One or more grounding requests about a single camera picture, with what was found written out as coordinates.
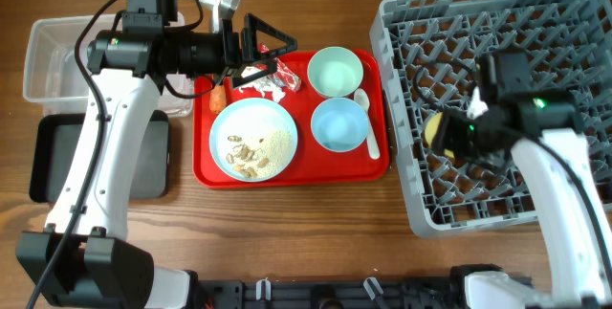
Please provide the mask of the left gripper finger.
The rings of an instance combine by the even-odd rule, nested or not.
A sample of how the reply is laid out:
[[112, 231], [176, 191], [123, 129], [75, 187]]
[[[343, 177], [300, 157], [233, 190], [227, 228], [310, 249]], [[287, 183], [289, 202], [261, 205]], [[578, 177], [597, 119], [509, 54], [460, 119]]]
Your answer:
[[254, 14], [247, 13], [241, 31], [241, 48], [245, 62], [258, 63], [296, 51], [297, 40]]
[[[247, 67], [254, 67], [255, 72], [244, 76]], [[228, 78], [232, 89], [241, 88], [249, 83], [252, 83], [262, 77], [272, 75], [277, 71], [277, 62], [274, 58], [257, 62], [256, 64], [242, 64], [236, 69], [226, 67], [220, 74], [214, 76], [214, 84], [216, 86], [223, 86], [225, 80]]]

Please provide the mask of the white tissue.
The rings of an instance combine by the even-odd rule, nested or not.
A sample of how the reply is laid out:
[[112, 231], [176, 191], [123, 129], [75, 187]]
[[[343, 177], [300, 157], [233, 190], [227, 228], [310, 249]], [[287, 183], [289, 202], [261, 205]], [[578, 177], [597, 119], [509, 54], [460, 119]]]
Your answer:
[[276, 103], [280, 103], [286, 96], [286, 93], [283, 91], [283, 87], [284, 83], [282, 81], [274, 79], [272, 75], [267, 75], [247, 84], [241, 85], [238, 90], [240, 93], [243, 93], [246, 89], [253, 89], [262, 97], [265, 97], [267, 93], [270, 93], [272, 100]]

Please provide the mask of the yellow cup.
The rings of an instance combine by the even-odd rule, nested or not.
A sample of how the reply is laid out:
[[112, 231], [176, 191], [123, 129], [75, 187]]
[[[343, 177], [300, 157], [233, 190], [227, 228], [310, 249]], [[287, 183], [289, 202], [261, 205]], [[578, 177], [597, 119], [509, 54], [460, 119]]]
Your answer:
[[441, 146], [435, 146], [434, 144], [434, 140], [436, 138], [440, 138], [440, 129], [441, 129], [441, 124], [442, 124], [442, 119], [444, 117], [444, 114], [442, 112], [438, 112], [433, 114], [432, 116], [428, 117], [425, 120], [425, 127], [424, 127], [424, 131], [423, 131], [423, 137], [424, 140], [427, 144], [427, 146], [436, 154], [439, 155], [444, 155], [446, 157], [449, 158], [454, 158], [455, 154], [446, 148], [443, 148]]

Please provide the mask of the red snack wrapper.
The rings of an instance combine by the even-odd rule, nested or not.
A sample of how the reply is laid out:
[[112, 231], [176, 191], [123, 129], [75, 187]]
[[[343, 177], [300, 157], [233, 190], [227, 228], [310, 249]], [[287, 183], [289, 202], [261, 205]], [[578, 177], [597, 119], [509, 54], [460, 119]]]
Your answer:
[[284, 83], [284, 89], [297, 92], [301, 88], [301, 79], [293, 72], [279, 57], [274, 59], [276, 63], [276, 72], [272, 74], [274, 79]]

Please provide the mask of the mint green bowl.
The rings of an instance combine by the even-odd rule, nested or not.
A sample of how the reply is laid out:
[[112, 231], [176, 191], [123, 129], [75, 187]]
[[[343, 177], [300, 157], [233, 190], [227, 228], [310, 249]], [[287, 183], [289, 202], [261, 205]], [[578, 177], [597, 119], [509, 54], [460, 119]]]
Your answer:
[[364, 69], [351, 50], [333, 46], [316, 52], [307, 65], [314, 90], [325, 98], [347, 97], [361, 86]]

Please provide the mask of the light blue small bowl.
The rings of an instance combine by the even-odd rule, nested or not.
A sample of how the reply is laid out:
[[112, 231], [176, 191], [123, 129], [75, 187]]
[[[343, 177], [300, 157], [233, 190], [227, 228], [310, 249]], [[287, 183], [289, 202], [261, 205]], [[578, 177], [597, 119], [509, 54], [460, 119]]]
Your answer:
[[369, 122], [365, 111], [352, 99], [332, 98], [315, 108], [310, 129], [323, 148], [344, 153], [366, 140]]

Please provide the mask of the white plastic spoon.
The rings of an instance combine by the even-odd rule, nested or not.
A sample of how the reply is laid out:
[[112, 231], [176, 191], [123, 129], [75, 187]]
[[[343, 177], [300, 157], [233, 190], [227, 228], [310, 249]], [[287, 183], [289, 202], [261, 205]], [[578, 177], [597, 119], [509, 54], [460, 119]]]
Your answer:
[[357, 89], [354, 93], [354, 101], [361, 107], [361, 109], [364, 111], [367, 121], [368, 121], [368, 132], [367, 132], [367, 136], [366, 136], [366, 144], [367, 144], [367, 148], [368, 148], [368, 153], [371, 159], [373, 160], [378, 160], [381, 157], [381, 152], [378, 146], [378, 142], [376, 140], [376, 136], [374, 133], [374, 129], [372, 126], [372, 123], [369, 119], [369, 108], [370, 108], [370, 101], [369, 98], [367, 96], [367, 94], [365, 93], [365, 91], [361, 88]]

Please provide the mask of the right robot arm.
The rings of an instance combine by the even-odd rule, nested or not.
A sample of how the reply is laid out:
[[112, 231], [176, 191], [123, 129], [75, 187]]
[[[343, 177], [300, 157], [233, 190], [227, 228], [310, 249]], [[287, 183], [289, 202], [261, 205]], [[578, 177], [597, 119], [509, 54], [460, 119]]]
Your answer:
[[552, 278], [543, 294], [502, 271], [462, 279], [469, 308], [608, 308], [611, 228], [595, 185], [577, 104], [566, 91], [530, 85], [528, 58], [505, 51], [477, 58], [467, 112], [445, 108], [426, 140], [440, 154], [484, 163], [503, 151], [530, 192]]

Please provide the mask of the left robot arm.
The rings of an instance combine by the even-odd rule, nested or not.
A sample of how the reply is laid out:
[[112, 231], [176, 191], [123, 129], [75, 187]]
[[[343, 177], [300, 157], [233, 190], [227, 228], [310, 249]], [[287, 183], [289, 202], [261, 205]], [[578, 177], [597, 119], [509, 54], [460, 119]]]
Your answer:
[[41, 232], [23, 232], [16, 257], [33, 281], [29, 304], [56, 307], [209, 308], [193, 271], [157, 266], [127, 241], [127, 212], [142, 140], [169, 77], [212, 85], [273, 74], [292, 36], [247, 14], [240, 0], [124, 0], [112, 27], [76, 40], [76, 66], [90, 94], [71, 167]]

